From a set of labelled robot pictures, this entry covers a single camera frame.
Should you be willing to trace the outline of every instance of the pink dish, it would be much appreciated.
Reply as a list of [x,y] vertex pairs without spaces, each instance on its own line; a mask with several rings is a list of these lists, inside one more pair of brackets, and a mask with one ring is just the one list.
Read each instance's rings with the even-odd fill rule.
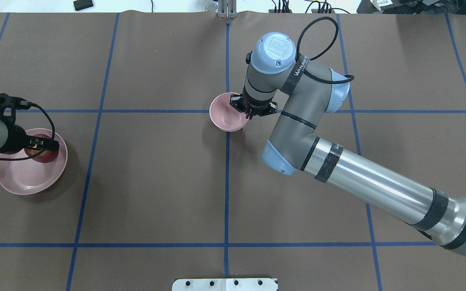
[[[27,135],[45,134],[51,136],[50,129],[30,129]],[[68,161],[66,143],[60,135],[55,133],[55,140],[59,142],[59,156],[52,162],[43,164],[29,160],[6,161],[0,160],[0,184],[5,190],[17,195],[35,194],[52,186],[62,175]],[[0,154],[5,158],[27,157],[24,150],[13,154]]]
[[213,124],[223,131],[238,131],[242,129],[249,119],[246,114],[238,112],[235,108],[229,105],[229,98],[231,94],[237,93],[224,93],[217,96],[210,105],[210,118]]

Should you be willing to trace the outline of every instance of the metal bracket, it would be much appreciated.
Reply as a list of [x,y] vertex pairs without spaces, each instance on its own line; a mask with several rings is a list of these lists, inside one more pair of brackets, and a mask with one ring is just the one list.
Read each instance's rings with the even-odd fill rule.
[[237,18],[237,0],[218,0],[219,18]]
[[179,279],[172,291],[277,291],[278,280],[273,278],[210,278]]

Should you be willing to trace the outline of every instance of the robotic arm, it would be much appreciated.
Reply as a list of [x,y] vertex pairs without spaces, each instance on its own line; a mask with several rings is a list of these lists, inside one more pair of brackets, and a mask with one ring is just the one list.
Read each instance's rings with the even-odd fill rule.
[[[15,124],[15,111],[37,107],[48,118],[52,126],[52,136],[50,139],[28,136],[24,129]],[[11,114],[5,115],[5,110],[10,109]],[[46,111],[39,105],[31,103],[19,97],[0,94],[0,153],[15,154],[22,149],[30,149],[37,153],[24,158],[1,158],[0,160],[28,160],[41,155],[44,151],[58,151],[59,142],[53,140],[55,136],[55,126]]]
[[337,111],[346,99],[353,76],[310,62],[299,54],[299,41],[297,51],[277,32],[261,37],[246,62],[244,90],[230,101],[246,118],[276,113],[276,90],[289,95],[262,154],[267,166],[285,175],[309,173],[466,256],[465,197],[449,197],[314,135],[323,112]]

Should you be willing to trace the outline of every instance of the blue object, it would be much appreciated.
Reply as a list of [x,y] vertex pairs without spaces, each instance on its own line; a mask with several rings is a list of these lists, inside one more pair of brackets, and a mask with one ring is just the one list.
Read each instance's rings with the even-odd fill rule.
[[263,35],[251,55],[251,65],[262,74],[278,74],[296,59],[296,46],[287,35],[270,32]]
[[296,171],[296,168],[285,160],[280,152],[272,145],[270,140],[267,140],[264,152],[262,153],[262,160],[269,168],[285,175],[292,175]]
[[[330,71],[332,72],[332,81],[343,81],[347,79],[347,77],[344,77],[342,74],[332,69],[330,69]],[[328,102],[328,107],[325,112],[335,112],[339,110],[339,107],[341,107],[344,100],[346,100],[349,90],[350,83],[333,84],[330,92],[330,101]]]

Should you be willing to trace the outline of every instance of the wire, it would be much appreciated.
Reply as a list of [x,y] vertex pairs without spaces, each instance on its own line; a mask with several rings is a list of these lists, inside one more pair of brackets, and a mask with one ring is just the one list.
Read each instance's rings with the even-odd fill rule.
[[310,6],[312,6],[312,4],[314,4],[314,3],[318,4],[318,12],[321,9],[321,4],[324,4],[324,5],[326,4],[327,10],[332,7],[332,5],[330,5],[330,3],[326,2],[326,1],[325,2],[320,2],[320,1],[316,1],[316,0],[313,0],[313,1],[312,0],[304,0],[304,1],[310,2],[309,7],[307,7],[307,9],[305,10],[305,13],[307,13],[309,11]]
[[330,11],[329,13],[332,13],[332,10],[338,10],[338,11],[344,11],[344,12],[346,12],[348,14],[351,14],[351,13],[349,13],[348,11],[346,11],[346,10],[344,10],[342,8],[330,8],[330,9],[327,9],[327,10]]
[[[324,16],[324,17],[320,17],[314,21],[312,21],[311,23],[309,23],[307,26],[305,26],[305,28],[303,29],[303,31],[301,32],[299,38],[298,38],[298,42],[296,43],[296,61],[299,60],[299,58],[301,57],[301,54],[299,53],[299,48],[301,46],[301,41],[303,39],[303,36],[305,35],[305,32],[307,32],[307,30],[309,30],[309,28],[311,26],[313,26],[314,24],[316,24],[317,22],[320,22],[322,20],[328,20],[329,22],[332,22],[335,26],[335,35],[332,39],[332,42],[327,46],[327,48],[325,48],[324,51],[322,51],[320,54],[318,54],[316,57],[311,57],[310,60],[311,61],[314,61],[315,59],[317,59],[318,57],[321,57],[322,55],[324,55],[332,46],[333,44],[335,43],[335,40],[337,39],[337,35],[339,33],[339,26],[337,25],[337,22],[335,22],[335,20],[333,20],[333,18],[331,17],[328,17],[328,16]],[[308,77],[310,77],[311,79],[313,80],[316,80],[318,82],[321,82],[321,83],[325,83],[325,84],[344,84],[344,83],[348,83],[348,82],[351,82],[353,81],[354,79],[354,76],[351,75],[351,74],[346,74],[344,75],[344,77],[346,77],[347,79],[346,80],[342,80],[342,81],[329,81],[329,80],[325,80],[325,79],[322,79],[318,76],[315,76],[313,74],[311,74],[311,72],[305,70],[303,72],[305,75],[307,75]]]
[[[50,125],[51,125],[51,138],[50,140],[54,140],[55,138],[55,125],[53,124],[53,121],[51,121],[51,118],[50,116],[48,116],[48,114],[46,113],[46,111],[40,107],[39,105],[35,104],[35,103],[31,103],[30,106],[32,107],[35,107],[35,108],[38,108],[42,114],[44,114],[44,116],[46,116],[46,118],[48,119],[48,121],[50,122]],[[34,154],[34,155],[31,155],[31,156],[28,156],[28,157],[21,157],[21,158],[5,158],[5,157],[0,157],[0,160],[7,160],[7,161],[14,161],[14,160],[29,160],[31,158],[34,158],[34,157],[37,157],[39,155],[41,155],[42,153],[44,153],[45,151],[47,151],[51,144],[53,142],[50,142],[44,149],[40,150],[38,153]]]

